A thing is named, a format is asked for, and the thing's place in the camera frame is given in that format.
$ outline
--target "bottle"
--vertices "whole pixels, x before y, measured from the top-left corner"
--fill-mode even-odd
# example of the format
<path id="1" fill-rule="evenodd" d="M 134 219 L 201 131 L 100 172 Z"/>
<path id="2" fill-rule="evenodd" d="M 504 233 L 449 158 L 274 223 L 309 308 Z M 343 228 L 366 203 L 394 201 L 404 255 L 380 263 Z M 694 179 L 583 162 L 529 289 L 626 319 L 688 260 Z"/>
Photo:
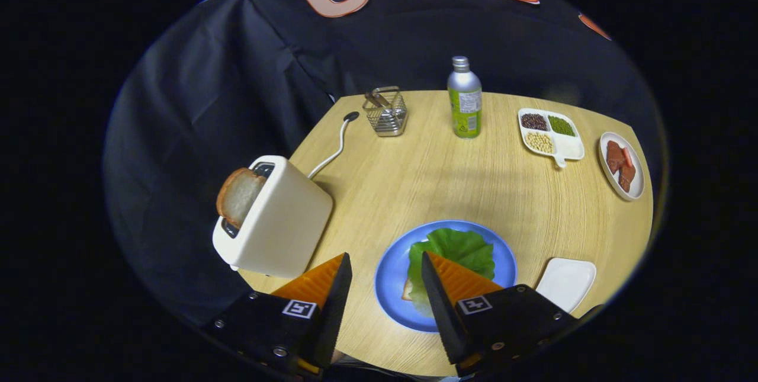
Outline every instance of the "bottle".
<path id="1" fill-rule="evenodd" d="M 453 56 L 447 79 L 452 108 L 452 128 L 458 137 L 472 139 L 481 131 L 481 82 L 468 68 L 468 58 Z"/>

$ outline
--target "red beans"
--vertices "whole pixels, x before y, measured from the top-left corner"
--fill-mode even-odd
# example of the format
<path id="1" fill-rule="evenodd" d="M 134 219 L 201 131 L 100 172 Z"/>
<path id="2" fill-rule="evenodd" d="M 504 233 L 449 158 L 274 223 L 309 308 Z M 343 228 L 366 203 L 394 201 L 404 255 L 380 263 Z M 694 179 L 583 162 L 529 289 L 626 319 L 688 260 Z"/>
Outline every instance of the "red beans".
<path id="1" fill-rule="evenodd" d="M 545 118 L 539 114 L 522 115 L 522 126 L 528 129 L 547 131 L 547 122 L 545 122 Z"/>

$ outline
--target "small white plate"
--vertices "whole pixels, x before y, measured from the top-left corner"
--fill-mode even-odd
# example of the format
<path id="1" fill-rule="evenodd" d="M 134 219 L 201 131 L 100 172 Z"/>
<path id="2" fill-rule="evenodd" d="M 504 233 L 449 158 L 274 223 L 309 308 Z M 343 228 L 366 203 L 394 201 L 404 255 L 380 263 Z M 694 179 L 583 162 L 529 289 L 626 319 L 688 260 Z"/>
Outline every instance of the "small white plate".
<path id="1" fill-rule="evenodd" d="M 522 115 L 524 114 L 538 114 L 541 115 L 542 118 L 545 120 L 545 125 L 547 126 L 547 130 L 539 130 L 539 129 L 529 129 L 527 127 L 523 127 L 522 124 Z M 562 118 L 566 121 L 566 123 L 571 126 L 571 129 L 573 129 L 574 134 L 576 136 L 569 136 L 569 134 L 561 134 L 556 133 L 553 131 L 552 126 L 550 125 L 549 116 L 553 115 L 553 117 Z M 555 164 L 558 165 L 558 167 L 566 167 L 566 160 L 581 160 L 584 158 L 584 145 L 582 144 L 582 137 L 579 136 L 579 129 L 576 128 L 576 125 L 574 125 L 574 122 L 566 117 L 563 114 L 560 113 L 553 113 L 551 111 L 545 111 L 545 110 L 537 110 L 535 108 L 522 108 L 519 110 L 518 113 L 519 117 L 519 128 L 521 129 L 522 133 L 522 141 L 523 145 L 525 145 L 529 150 L 531 150 L 534 153 L 538 153 L 539 155 L 547 155 L 549 157 L 552 157 L 555 159 Z M 546 134 L 550 141 L 553 143 L 553 147 L 555 148 L 555 153 L 545 153 L 541 152 L 540 150 L 531 147 L 526 142 L 526 136 L 528 133 L 539 133 L 539 134 Z"/>
<path id="2" fill-rule="evenodd" d="M 619 169 L 614 175 L 611 173 L 611 169 L 608 166 L 609 141 L 617 142 L 621 148 L 628 148 L 629 155 L 631 155 L 631 163 L 634 165 L 634 169 L 636 169 L 637 172 L 634 174 L 634 179 L 631 180 L 631 184 L 629 184 L 629 192 L 622 190 L 621 186 L 618 185 L 618 177 L 621 176 L 621 170 Z M 620 134 L 613 133 L 612 131 L 607 131 L 602 134 L 598 141 L 598 158 L 600 159 L 600 165 L 603 167 L 603 171 L 608 178 L 608 182 L 610 182 L 611 186 L 621 198 L 626 201 L 634 201 L 642 196 L 642 191 L 645 188 L 645 177 L 642 173 L 642 163 L 640 163 L 637 153 L 634 151 L 634 148 L 629 145 L 629 142 L 626 142 L 626 139 L 623 139 Z"/>
<path id="3" fill-rule="evenodd" d="M 598 269 L 592 262 L 553 258 L 547 263 L 537 293 L 571 313 L 587 296 L 596 274 Z"/>

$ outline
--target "bottle cap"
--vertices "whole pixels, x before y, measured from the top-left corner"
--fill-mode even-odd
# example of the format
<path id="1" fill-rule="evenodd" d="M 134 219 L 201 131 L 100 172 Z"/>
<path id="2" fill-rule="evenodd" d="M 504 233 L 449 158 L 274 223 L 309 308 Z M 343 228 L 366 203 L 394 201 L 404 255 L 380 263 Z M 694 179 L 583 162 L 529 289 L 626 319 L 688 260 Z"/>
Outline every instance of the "bottle cap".
<path id="1" fill-rule="evenodd" d="M 468 72 L 468 58 L 465 56 L 453 56 L 452 68 L 455 72 Z"/>

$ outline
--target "utensil holder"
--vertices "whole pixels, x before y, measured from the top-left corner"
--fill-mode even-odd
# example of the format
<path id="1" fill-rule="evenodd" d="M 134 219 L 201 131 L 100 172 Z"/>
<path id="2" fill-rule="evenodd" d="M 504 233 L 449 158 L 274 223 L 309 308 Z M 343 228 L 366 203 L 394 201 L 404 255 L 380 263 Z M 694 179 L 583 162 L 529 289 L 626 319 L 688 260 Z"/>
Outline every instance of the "utensil holder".
<path id="1" fill-rule="evenodd" d="M 387 98 L 386 95 L 381 94 L 382 92 L 389 92 L 392 96 Z M 371 123 L 371 128 L 376 131 L 378 136 L 400 136 L 403 134 L 408 121 L 408 109 L 403 96 L 400 94 L 400 88 L 397 86 L 376 88 L 371 91 L 371 94 L 373 96 L 379 95 L 380 98 L 386 99 L 389 104 L 389 106 L 377 106 L 366 99 L 362 108 L 366 112 L 368 122 Z"/>

